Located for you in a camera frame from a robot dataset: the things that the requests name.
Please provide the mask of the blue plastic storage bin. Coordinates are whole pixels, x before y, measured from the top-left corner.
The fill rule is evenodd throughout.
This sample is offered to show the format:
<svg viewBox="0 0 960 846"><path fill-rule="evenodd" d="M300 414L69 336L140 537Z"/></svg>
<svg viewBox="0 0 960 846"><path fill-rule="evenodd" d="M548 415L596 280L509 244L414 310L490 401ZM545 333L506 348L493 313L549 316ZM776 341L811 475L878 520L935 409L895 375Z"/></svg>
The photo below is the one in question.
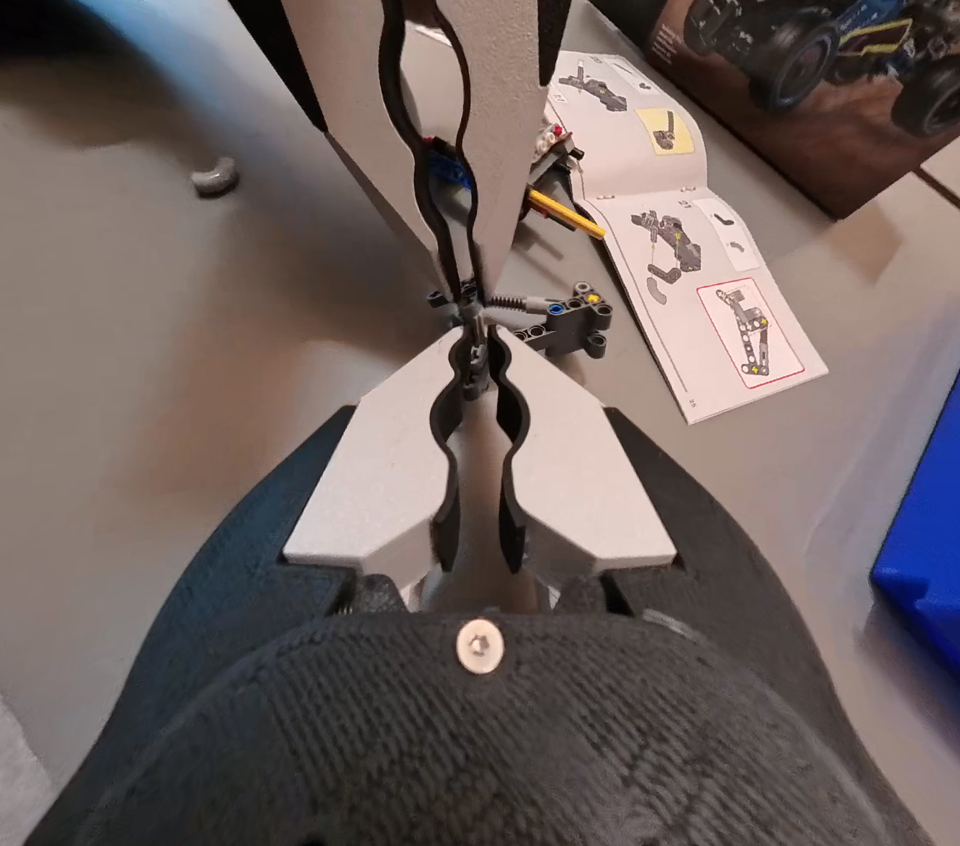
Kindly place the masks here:
<svg viewBox="0 0 960 846"><path fill-rule="evenodd" d="M959 677L959 381L940 415L870 571L912 636Z"/></svg>

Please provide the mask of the yellow lego axle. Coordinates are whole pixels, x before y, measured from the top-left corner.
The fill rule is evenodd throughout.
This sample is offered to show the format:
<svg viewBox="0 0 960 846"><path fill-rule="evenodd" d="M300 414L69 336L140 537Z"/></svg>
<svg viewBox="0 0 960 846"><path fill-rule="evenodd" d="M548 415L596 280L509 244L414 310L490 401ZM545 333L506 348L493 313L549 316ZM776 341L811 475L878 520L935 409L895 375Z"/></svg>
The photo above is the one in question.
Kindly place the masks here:
<svg viewBox="0 0 960 846"><path fill-rule="evenodd" d="M545 216L566 228L582 231L596 240L603 240L606 237L607 231L605 228L581 215L573 207L563 205L545 193L534 189L533 186L527 187L525 203L539 215Z"/></svg>

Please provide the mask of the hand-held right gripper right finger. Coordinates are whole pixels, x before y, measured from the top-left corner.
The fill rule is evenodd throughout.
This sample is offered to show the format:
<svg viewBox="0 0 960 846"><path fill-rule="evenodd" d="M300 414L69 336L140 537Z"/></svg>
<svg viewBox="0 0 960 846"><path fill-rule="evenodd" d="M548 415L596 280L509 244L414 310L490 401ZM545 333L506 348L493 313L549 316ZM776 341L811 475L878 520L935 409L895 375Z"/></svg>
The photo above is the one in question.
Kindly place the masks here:
<svg viewBox="0 0 960 846"><path fill-rule="evenodd" d="M565 587L676 564L604 404L504 326L488 331L496 560L508 612L549 612Z"/></svg>

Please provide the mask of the curved grey lego piece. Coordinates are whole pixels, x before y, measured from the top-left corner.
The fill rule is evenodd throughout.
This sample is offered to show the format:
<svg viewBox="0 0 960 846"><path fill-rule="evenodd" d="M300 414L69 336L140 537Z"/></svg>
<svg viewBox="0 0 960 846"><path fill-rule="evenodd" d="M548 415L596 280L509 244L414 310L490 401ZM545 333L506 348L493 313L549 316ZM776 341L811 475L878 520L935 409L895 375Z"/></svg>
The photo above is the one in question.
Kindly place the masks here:
<svg viewBox="0 0 960 846"><path fill-rule="evenodd" d="M190 182L202 199L216 199L233 191L240 180L239 169L234 159L220 157L212 168L191 174Z"/></svg>

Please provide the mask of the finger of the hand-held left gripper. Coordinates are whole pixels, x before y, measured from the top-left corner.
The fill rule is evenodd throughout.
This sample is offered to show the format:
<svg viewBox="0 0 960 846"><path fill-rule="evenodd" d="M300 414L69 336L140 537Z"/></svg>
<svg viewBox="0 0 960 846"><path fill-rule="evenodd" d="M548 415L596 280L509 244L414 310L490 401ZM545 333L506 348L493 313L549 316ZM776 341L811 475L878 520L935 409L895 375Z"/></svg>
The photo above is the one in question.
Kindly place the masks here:
<svg viewBox="0 0 960 846"><path fill-rule="evenodd" d="M280 0L318 100L324 132L379 214L462 300L450 227L429 186L428 150L401 70L401 0Z"/></svg>
<svg viewBox="0 0 960 846"><path fill-rule="evenodd" d="M511 251L546 106L538 0L436 0L468 77L459 146L474 180L469 240L483 295Z"/></svg>

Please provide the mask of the lego instruction booklet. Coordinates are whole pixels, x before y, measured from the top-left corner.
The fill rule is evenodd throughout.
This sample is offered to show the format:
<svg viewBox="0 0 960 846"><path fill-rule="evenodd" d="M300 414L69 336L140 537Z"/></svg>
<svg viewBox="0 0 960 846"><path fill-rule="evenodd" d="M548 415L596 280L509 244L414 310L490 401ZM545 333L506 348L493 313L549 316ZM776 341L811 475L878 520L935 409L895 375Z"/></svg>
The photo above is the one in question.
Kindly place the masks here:
<svg viewBox="0 0 960 846"><path fill-rule="evenodd" d="M692 424L825 376L746 223L709 188L693 116L629 60L559 53L546 113L581 153L573 204Z"/></svg>

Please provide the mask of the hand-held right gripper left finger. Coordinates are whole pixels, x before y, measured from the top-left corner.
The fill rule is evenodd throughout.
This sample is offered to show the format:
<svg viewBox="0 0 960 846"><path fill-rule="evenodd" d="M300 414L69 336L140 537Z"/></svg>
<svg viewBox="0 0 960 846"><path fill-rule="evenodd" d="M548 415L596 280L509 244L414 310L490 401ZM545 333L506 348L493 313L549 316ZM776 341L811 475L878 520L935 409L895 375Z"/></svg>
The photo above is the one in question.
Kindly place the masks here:
<svg viewBox="0 0 960 846"><path fill-rule="evenodd" d="M450 572L460 539L462 359L450 329L363 396L283 548L291 564L345 567L411 591Z"/></svg>

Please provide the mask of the lego set cardboard box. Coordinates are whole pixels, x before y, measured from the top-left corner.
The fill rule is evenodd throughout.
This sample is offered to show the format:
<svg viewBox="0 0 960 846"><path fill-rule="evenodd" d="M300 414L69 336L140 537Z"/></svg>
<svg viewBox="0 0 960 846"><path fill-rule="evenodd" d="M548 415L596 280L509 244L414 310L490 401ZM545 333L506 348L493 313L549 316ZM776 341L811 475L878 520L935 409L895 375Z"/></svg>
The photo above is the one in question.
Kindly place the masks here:
<svg viewBox="0 0 960 846"><path fill-rule="evenodd" d="M958 198L959 0L589 0L836 219L908 173Z"/></svg>

